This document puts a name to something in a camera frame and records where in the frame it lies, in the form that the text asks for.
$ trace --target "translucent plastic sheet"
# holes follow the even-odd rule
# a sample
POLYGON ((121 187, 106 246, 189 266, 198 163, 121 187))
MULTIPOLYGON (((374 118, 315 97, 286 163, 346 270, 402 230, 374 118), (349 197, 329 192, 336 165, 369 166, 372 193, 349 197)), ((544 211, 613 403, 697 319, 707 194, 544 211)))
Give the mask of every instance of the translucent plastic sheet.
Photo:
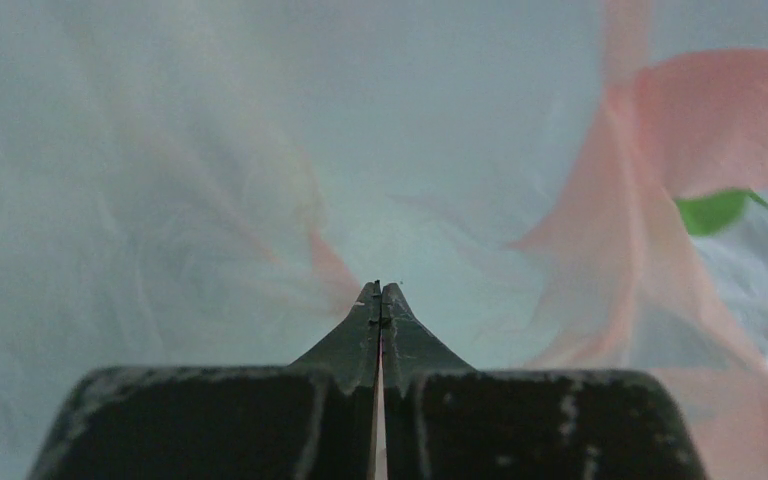
POLYGON ((610 4, 0 0, 0 478, 88 369, 285 363, 376 278, 478 368, 653 371, 714 478, 768 478, 768 211, 691 242, 647 200, 768 202, 722 160, 767 158, 768 65, 656 72, 649 120, 606 87, 768 49, 768 0, 610 4))

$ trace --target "white plastic sheet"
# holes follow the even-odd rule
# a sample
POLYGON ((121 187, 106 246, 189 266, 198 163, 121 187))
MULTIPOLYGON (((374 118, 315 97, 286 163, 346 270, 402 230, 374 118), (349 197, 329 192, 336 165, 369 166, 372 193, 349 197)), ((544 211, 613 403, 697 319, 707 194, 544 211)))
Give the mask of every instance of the white plastic sheet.
MULTIPOLYGON (((403 282, 478 368, 533 359, 560 328, 529 325, 545 271, 501 246, 582 147, 601 6, 0 0, 0 478, 88 369, 288 362, 357 280, 403 282)), ((768 1, 653 18, 653 62, 768 48, 768 1)), ((695 245, 768 361, 768 211, 695 245)), ((619 364, 671 388, 715 478, 768 478, 768 377, 644 317, 619 364)))

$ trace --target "green leaf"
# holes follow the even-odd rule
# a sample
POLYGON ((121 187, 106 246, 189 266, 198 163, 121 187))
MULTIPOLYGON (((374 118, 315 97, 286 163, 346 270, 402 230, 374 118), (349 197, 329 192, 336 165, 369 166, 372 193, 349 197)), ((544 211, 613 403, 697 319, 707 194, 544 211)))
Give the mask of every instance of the green leaf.
POLYGON ((707 197, 676 199, 676 206, 687 228, 696 237, 711 236, 740 219, 751 199, 768 210, 768 203, 749 190, 724 190, 707 197))

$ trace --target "plastic wrap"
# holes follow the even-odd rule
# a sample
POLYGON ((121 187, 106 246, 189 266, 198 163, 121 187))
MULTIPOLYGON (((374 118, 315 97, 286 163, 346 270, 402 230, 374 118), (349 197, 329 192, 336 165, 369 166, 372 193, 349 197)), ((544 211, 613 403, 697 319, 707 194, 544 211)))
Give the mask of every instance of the plastic wrap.
POLYGON ((673 202, 768 202, 768 54, 682 56, 768 1, 647 5, 0 0, 0 478, 90 368, 289 362, 377 278, 478 368, 653 371, 768 478, 768 210, 673 202))

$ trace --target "crumpled plastic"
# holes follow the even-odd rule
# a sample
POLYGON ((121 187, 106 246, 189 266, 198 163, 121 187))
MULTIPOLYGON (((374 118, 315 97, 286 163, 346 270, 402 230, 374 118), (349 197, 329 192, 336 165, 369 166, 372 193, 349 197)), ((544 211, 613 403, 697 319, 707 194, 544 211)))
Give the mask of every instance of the crumpled plastic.
MULTIPOLYGON (((700 151, 682 138, 763 153, 768 96, 750 117, 728 98, 765 77, 732 68, 733 95, 646 87, 666 92, 658 108, 697 94, 672 110, 684 123, 646 141, 617 127, 636 124, 635 101, 605 95, 688 52, 768 49, 768 1, 657 2, 648 30, 628 13, 641 5, 0 0, 0 478, 26 474, 89 369, 286 363, 377 278, 403 282, 420 320, 478 368, 653 372, 713 478, 768 478, 768 211, 690 239, 666 197, 644 210, 652 189, 635 197, 606 174, 666 145, 661 184, 709 188, 694 181, 710 172, 679 175, 700 151), (623 28, 606 30, 611 18, 623 28), (647 33, 650 48, 611 31, 647 33), (603 61, 606 45, 619 53, 603 61), (718 94, 725 120, 692 108, 718 94), (583 182, 606 216, 562 219, 569 235, 550 246, 603 238, 576 258, 604 261, 505 248, 562 211, 593 128, 623 139, 590 137, 591 151, 621 152, 583 182), (670 258, 625 255, 643 237, 617 232, 640 225, 691 267, 624 278, 622 262, 670 258), (623 282, 662 301, 612 304, 623 282), (701 303, 663 308, 676 298, 701 303), (541 302, 563 308, 541 317, 541 302)), ((726 183, 753 167, 703 165, 726 183)), ((768 182, 749 186, 768 201, 768 182)))

